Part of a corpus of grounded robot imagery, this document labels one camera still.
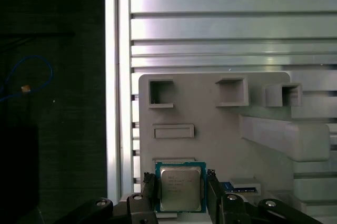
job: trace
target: square slot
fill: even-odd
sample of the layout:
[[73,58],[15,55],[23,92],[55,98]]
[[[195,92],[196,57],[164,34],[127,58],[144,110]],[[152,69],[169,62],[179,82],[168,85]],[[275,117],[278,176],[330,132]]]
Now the square slot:
[[150,80],[149,107],[173,108],[172,96],[174,84],[172,80]]
[[216,83],[220,88],[220,102],[217,107],[249,105],[248,84],[245,77],[221,79]]
[[283,106],[300,106],[301,105],[300,86],[282,86],[282,104]]

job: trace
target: white plastic block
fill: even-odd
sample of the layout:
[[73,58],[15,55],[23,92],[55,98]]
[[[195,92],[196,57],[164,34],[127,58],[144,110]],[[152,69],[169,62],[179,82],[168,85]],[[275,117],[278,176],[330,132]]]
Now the white plastic block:
[[337,200],[337,178],[294,179],[294,195],[301,201]]
[[325,162],[294,162],[294,173],[337,172],[337,151]]
[[297,162],[327,161],[330,132],[325,124],[242,116],[241,137],[284,153]]
[[261,184],[255,178],[232,178],[230,179],[231,185],[236,188],[255,188],[257,190],[254,195],[251,193],[249,196],[260,196],[261,195]]

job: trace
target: dark fabric background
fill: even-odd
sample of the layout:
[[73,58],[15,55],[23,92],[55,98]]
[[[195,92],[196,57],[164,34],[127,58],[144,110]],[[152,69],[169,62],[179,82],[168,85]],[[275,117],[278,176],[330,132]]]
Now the dark fabric background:
[[[22,164],[18,168],[7,163],[17,174],[25,174],[29,163],[25,160],[38,153],[38,206],[46,224],[88,199],[106,197],[104,0],[0,0],[0,34],[65,31],[76,36],[39,38],[0,54],[2,78],[28,55],[45,57],[54,69],[46,88],[0,103],[4,126],[17,131],[21,125],[38,128],[37,139],[15,136],[25,144],[10,135],[1,139],[15,142],[6,152]],[[1,39],[0,46],[10,41]],[[39,86],[48,76],[48,67],[31,59],[17,69],[8,91],[18,92],[25,84]],[[25,174],[20,183],[29,184],[31,179]],[[19,223],[42,223],[38,209]]]

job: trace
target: blue wire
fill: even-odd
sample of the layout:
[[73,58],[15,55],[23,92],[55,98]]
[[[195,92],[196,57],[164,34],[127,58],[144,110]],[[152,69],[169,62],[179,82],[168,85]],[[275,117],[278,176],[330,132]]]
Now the blue wire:
[[[52,68],[52,66],[50,65],[50,63],[49,63],[45,58],[43,58],[43,57],[41,57],[41,56],[38,56],[38,55],[27,56],[27,57],[24,57],[23,59],[21,59],[21,60],[20,60],[18,63],[16,63],[15,66],[12,68],[12,70],[11,70],[11,72],[9,73],[9,75],[8,75],[8,77],[7,77],[7,79],[6,79],[5,83],[4,83],[4,85],[3,85],[3,86],[1,87],[1,89],[0,89],[0,93],[2,93],[2,92],[4,91],[5,85],[7,85],[8,81],[10,80],[10,78],[11,78],[12,74],[14,73],[14,71],[16,70],[16,68],[17,68],[21,63],[23,63],[24,61],[26,61],[26,60],[28,60],[28,59],[32,59],[32,58],[38,58],[38,59],[44,61],[44,62],[47,64],[47,66],[49,67],[49,69],[51,70],[51,75],[50,75],[49,79],[48,79],[44,84],[40,85],[39,87],[37,87],[37,88],[35,88],[35,89],[30,90],[29,93],[37,92],[37,91],[39,91],[40,89],[46,87],[46,86],[49,84],[49,82],[52,80],[53,74],[54,74],[54,73],[53,73],[53,68]],[[22,95],[23,95],[22,92],[19,92],[19,93],[16,93],[16,94],[11,94],[11,95],[8,95],[8,96],[5,96],[5,97],[1,98],[1,99],[0,99],[0,102],[4,101],[4,100],[6,100],[6,99],[9,99],[9,98],[13,98],[13,97],[16,97],[16,96],[22,96]]]

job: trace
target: screw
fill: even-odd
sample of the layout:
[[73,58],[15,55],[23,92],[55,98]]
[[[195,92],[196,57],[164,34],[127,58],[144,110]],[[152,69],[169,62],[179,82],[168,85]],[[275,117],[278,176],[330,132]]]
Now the screw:
[[135,200],[140,200],[140,199],[142,199],[142,195],[135,195],[135,196],[133,196],[133,198],[135,199]]
[[229,195],[227,198],[229,200],[235,200],[235,199],[237,199],[237,197],[235,195]]
[[276,207],[276,203],[274,201],[267,201],[265,204],[269,207]]
[[105,204],[106,204],[106,201],[105,201],[105,200],[102,200],[102,201],[99,201],[99,202],[96,203],[96,205],[99,206],[99,207],[102,207],[102,206],[104,206]]

